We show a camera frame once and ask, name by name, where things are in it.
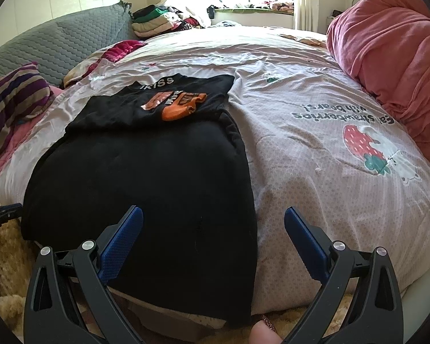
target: pile of clothes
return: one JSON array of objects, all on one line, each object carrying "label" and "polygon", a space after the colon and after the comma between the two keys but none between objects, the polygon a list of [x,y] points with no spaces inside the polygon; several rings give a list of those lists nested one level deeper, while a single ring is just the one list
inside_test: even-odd
[{"label": "pile of clothes", "polygon": [[293,14],[295,11],[293,2],[281,2],[279,0],[263,1],[262,3],[237,3],[234,6],[227,6],[222,0],[211,1],[214,9],[267,9],[287,14]]},{"label": "pile of clothes", "polygon": [[265,1],[264,3],[271,10],[281,11],[288,14],[293,14],[295,12],[295,5],[293,2],[281,3],[276,0],[276,1]]},{"label": "pile of clothes", "polygon": [[149,5],[132,13],[132,27],[137,37],[152,38],[164,33],[202,28],[198,20],[188,12],[172,6]]}]

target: orange graphic print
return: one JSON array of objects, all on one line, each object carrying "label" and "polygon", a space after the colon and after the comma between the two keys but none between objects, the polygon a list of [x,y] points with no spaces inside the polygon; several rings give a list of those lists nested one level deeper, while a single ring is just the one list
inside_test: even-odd
[{"label": "orange graphic print", "polygon": [[172,94],[172,91],[160,91],[156,93],[147,103],[141,106],[145,111],[153,110],[163,103]]},{"label": "orange graphic print", "polygon": [[206,93],[175,91],[174,95],[165,102],[167,106],[162,110],[161,118],[165,122],[172,122],[191,115],[196,111],[196,104],[204,102],[205,98],[207,98]]}]

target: folded clothes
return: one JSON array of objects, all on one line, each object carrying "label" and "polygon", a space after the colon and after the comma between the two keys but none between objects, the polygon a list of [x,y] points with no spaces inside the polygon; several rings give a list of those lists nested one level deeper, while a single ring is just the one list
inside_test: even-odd
[{"label": "folded clothes", "polygon": [[155,9],[156,9],[155,5],[148,5],[147,7],[137,10],[134,14],[132,14],[132,19],[137,19],[138,17],[144,17],[147,14],[150,14]]},{"label": "folded clothes", "polygon": [[180,22],[177,26],[174,26],[172,29],[172,32],[178,32],[178,31],[186,31],[192,29],[193,26],[185,21]]},{"label": "folded clothes", "polygon": [[134,19],[134,23],[144,23],[148,22],[152,19],[158,18],[158,16],[167,13],[168,10],[160,10],[160,9],[154,9],[150,13],[144,16],[139,16],[136,19]]},{"label": "folded clothes", "polygon": [[132,28],[137,32],[146,32],[154,30],[167,22],[177,22],[178,20],[180,20],[180,18],[177,14],[168,12],[158,16],[158,18],[149,20],[148,22],[132,23]]},{"label": "folded clothes", "polygon": [[178,23],[175,23],[175,22],[166,22],[165,24],[160,25],[159,27],[156,27],[155,29],[150,31],[146,31],[146,32],[134,31],[134,32],[139,38],[150,38],[152,36],[156,36],[159,33],[172,29],[174,25],[177,25],[177,24]]}]

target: window sill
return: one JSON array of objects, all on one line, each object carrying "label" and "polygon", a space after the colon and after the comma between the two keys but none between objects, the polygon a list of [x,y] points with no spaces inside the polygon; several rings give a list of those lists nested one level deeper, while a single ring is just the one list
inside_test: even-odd
[{"label": "window sill", "polygon": [[286,11],[277,11],[271,9],[260,9],[254,7],[235,7],[235,8],[225,8],[225,9],[215,9],[216,13],[235,13],[235,14],[252,14],[252,13],[274,13],[274,14],[285,14],[293,15],[293,13],[288,13]]}]

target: metal screw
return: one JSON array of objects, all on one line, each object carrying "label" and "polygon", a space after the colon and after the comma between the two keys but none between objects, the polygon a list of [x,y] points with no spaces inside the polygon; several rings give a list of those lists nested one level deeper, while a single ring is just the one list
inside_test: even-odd
[{"label": "metal screw", "polygon": [[46,256],[49,252],[51,252],[51,248],[43,247],[40,251],[40,254],[42,254],[43,256]]},{"label": "metal screw", "polygon": [[387,251],[386,251],[386,249],[385,249],[385,248],[383,248],[383,247],[379,247],[379,248],[376,250],[376,252],[377,252],[377,254],[378,254],[378,255],[381,255],[381,256],[385,256],[385,255],[387,255]]},{"label": "metal screw", "polygon": [[92,240],[87,240],[86,242],[83,243],[82,247],[87,251],[92,247],[94,247],[94,242]]},{"label": "metal screw", "polygon": [[338,251],[344,251],[346,249],[346,245],[339,241],[333,243],[333,247],[336,248]]}]

